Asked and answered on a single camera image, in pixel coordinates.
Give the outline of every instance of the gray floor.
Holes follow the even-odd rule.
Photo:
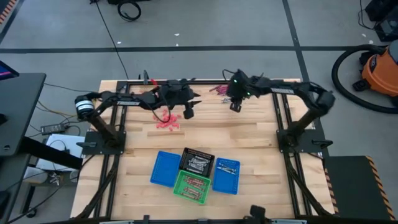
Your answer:
[[[288,0],[298,41],[301,46],[347,46],[381,44],[376,33],[358,25],[357,0]],[[262,72],[271,78],[302,78],[300,64],[293,50],[212,50],[156,52],[156,47],[183,46],[293,46],[288,20],[281,0],[152,0],[140,2],[142,17],[128,23],[118,16],[116,6],[99,2],[104,19],[118,47],[145,47],[153,52],[121,52],[130,78],[144,69],[151,78],[220,78],[224,68],[243,69],[247,74]],[[365,23],[371,24],[365,15]],[[1,60],[19,72],[45,72],[47,83],[81,90],[97,90],[100,80],[125,79],[114,52],[36,53],[34,49],[110,48],[113,44],[95,5],[88,0],[25,0],[12,22],[0,50],[28,49],[28,54],[1,54]],[[311,81],[334,90],[330,72],[339,51],[305,51],[304,62]],[[358,78],[357,57],[341,67],[344,83]],[[73,114],[73,100],[78,93],[45,86],[41,102],[53,110]],[[398,138],[394,115],[362,109],[335,93],[336,104],[322,118],[327,139],[335,143],[332,156],[369,155],[374,158],[391,205],[398,210]],[[379,104],[389,104],[373,93],[361,97]],[[31,124],[39,127],[58,123],[63,118],[35,111]],[[79,124],[82,130],[87,124]],[[27,135],[35,134],[29,129]],[[54,189],[37,190],[36,204]],[[21,188],[20,196],[26,187]],[[39,208],[33,219],[17,223],[41,223],[69,217],[75,189],[60,190]],[[17,215],[18,200],[13,216]]]

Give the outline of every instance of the computer monitor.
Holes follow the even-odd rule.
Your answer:
[[[10,68],[4,62],[0,61],[0,80],[14,78],[18,76],[19,73],[17,73],[14,69]]]

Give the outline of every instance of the blue tray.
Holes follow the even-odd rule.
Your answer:
[[[236,169],[236,174],[227,173],[217,167],[224,164],[232,169]],[[239,171],[241,163],[230,159],[217,158],[214,171],[213,190],[227,194],[238,194]]]
[[[180,160],[181,156],[178,154],[159,151],[150,182],[166,187],[174,187]]]

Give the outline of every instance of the orange vacuum cleaner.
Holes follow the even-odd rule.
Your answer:
[[[363,65],[359,81],[353,84],[355,91],[374,90],[391,98],[395,108],[375,105],[364,101],[343,87],[338,79],[338,69],[345,58],[359,51],[364,51],[359,58]],[[333,65],[331,79],[336,89],[347,99],[367,109],[390,114],[398,114],[398,40],[390,46],[378,47],[375,45],[359,45],[344,52]]]

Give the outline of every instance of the green basket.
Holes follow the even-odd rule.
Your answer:
[[[202,180],[203,183],[205,184],[205,186],[199,187],[199,188],[201,188],[201,190],[199,190],[199,188],[196,188],[196,187],[188,184],[188,182],[186,182],[187,177]],[[206,202],[207,193],[210,188],[210,183],[211,183],[211,180],[209,178],[202,177],[202,176],[199,176],[196,174],[192,174],[192,173],[184,171],[184,170],[180,170],[180,172],[178,173],[176,184],[174,186],[173,194],[175,194],[181,198],[185,198],[192,202],[196,202],[196,203],[203,205]],[[190,194],[187,191],[185,191],[187,188],[193,189],[193,190],[201,193],[201,195],[199,197],[196,196],[196,198],[192,198],[192,197],[195,197],[195,195]]]

